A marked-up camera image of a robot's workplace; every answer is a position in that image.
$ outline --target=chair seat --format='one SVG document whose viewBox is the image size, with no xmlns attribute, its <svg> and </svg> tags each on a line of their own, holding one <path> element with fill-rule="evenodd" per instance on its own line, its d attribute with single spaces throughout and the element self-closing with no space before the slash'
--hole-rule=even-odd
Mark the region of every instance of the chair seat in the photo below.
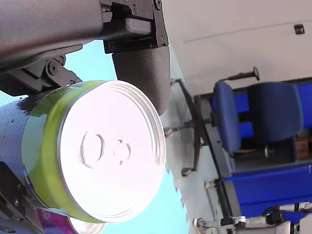
<svg viewBox="0 0 312 234">
<path fill-rule="evenodd" d="M 254 137 L 267 144 L 294 136 L 303 128 L 303 114 L 296 85 L 265 82 L 248 87 Z"/>
<path fill-rule="evenodd" d="M 214 95 L 222 146 L 228 153 L 232 153 L 241 146 L 234 93 L 227 83 L 219 81 L 214 86 Z"/>
</svg>

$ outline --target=cardboard box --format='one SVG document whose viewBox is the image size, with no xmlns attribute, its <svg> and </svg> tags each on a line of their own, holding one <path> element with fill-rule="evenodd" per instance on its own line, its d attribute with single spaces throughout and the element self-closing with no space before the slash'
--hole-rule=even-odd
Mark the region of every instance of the cardboard box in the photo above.
<svg viewBox="0 0 312 234">
<path fill-rule="evenodd" d="M 296 138 L 297 159 L 309 157 L 309 137 Z"/>
</svg>

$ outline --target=chair base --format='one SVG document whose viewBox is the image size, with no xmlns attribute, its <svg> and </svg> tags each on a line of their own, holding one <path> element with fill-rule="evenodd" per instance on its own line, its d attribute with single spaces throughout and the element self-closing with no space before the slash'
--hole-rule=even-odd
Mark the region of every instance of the chair base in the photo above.
<svg viewBox="0 0 312 234">
<path fill-rule="evenodd" d="M 201 117 L 201 114 L 197 110 L 193 98 L 186 89 L 184 83 L 182 82 L 181 79 L 171 79 L 170 84 L 176 84 L 178 83 L 181 87 L 181 90 L 183 92 L 183 95 L 185 97 L 188 109 L 191 113 L 192 119 L 188 122 L 183 123 L 182 125 L 178 127 L 166 127 L 164 128 L 165 132 L 165 137 L 171 137 L 174 132 L 180 131 L 182 129 L 187 129 L 187 128 L 193 128 L 194 129 L 194 162 L 193 162 L 193 167 L 192 168 L 183 168 L 181 170 L 181 174 L 183 177 L 188 177 L 192 172 L 197 171 L 198 169 L 198 161 L 199 161 L 199 153 L 200 149 L 203 145 L 208 145 L 208 140 L 206 139 L 205 135 L 205 123 L 210 122 L 209 119 L 203 120 Z"/>
</svg>

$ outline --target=white wall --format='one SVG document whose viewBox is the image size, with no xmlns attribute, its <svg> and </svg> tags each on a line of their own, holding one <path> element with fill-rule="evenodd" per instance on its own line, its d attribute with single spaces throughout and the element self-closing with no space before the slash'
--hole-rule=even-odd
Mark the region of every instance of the white wall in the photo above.
<svg viewBox="0 0 312 234">
<path fill-rule="evenodd" d="M 190 92 L 257 66 L 262 81 L 312 76 L 312 1 L 163 0 L 166 28 Z M 303 23 L 305 35 L 293 25 Z M 253 79 L 232 81 L 242 87 Z"/>
</svg>

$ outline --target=can lid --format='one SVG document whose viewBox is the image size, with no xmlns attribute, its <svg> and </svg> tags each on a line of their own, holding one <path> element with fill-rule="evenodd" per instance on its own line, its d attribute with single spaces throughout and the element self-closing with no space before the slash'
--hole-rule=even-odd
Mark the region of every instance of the can lid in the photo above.
<svg viewBox="0 0 312 234">
<path fill-rule="evenodd" d="M 126 221 L 157 194 L 164 132 L 156 109 L 135 86 L 113 80 L 84 94 L 70 107 L 58 137 L 64 186 L 90 216 Z"/>
<path fill-rule="evenodd" d="M 75 218 L 68 218 L 68 221 L 78 234 L 100 234 L 105 226 L 104 223 L 87 223 Z"/>
</svg>

